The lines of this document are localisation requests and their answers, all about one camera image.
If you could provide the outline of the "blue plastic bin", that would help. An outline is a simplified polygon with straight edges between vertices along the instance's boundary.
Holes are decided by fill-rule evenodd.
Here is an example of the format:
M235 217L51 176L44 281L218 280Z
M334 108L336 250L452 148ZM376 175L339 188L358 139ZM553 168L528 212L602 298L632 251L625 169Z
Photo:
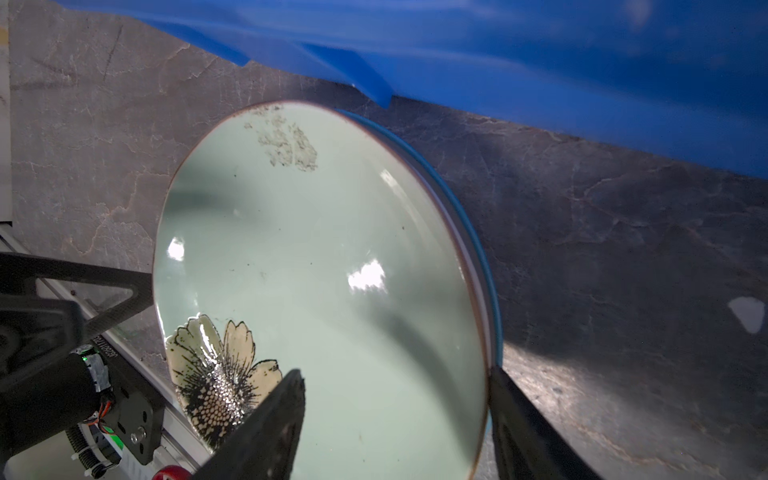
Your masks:
M77 1L238 65L763 178L763 1Z

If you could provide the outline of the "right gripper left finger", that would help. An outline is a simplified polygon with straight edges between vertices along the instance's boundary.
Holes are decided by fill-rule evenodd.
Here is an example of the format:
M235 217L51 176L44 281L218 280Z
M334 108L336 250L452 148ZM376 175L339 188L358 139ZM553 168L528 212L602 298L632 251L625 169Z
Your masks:
M305 409L305 380L293 369L191 479L288 479Z

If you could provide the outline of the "green floral plate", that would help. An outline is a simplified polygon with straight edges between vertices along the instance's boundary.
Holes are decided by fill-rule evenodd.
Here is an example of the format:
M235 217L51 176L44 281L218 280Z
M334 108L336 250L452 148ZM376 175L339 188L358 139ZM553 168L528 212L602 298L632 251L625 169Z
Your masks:
M488 310L408 161L302 101L236 111L173 176L152 268L184 416L217 452L305 380L295 479L470 479L489 422Z

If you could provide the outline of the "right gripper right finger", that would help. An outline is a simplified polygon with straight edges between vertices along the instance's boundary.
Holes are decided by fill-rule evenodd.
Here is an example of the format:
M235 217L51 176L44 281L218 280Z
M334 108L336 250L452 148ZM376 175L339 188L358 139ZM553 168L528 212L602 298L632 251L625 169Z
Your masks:
M501 479L601 479L499 366L490 369L489 410Z

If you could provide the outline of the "white watermelon plate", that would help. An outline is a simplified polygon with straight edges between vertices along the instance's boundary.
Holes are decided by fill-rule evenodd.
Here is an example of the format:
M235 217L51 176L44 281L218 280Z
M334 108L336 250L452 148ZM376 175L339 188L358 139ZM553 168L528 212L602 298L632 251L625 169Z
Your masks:
M338 109L338 112L356 121L390 147L393 147L399 155L403 156L418 171L419 175L435 192L441 205L446 208L453 225L462 239L463 245L468 249L472 266L477 273L480 287L483 291L483 302L488 310L488 319L484 321L484 328L490 346L490 364L501 366L503 364L504 343L497 289L480 238L460 201L438 171L407 142L372 120L341 109Z

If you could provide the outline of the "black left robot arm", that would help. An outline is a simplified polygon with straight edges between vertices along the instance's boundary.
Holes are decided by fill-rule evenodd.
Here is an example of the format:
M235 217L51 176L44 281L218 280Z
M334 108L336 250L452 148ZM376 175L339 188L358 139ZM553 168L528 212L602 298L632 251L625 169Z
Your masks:
M88 318L74 300L45 298L58 280L128 291ZM165 400L105 339L152 306L147 273L4 252L1 255L1 460L65 433L87 475L125 457L151 464Z

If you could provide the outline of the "red handled scissors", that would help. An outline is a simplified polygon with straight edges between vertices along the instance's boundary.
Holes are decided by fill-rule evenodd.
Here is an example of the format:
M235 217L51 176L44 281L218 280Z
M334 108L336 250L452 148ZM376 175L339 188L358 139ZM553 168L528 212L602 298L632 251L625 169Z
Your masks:
M189 480L192 474L179 465L168 465L158 470L152 480Z

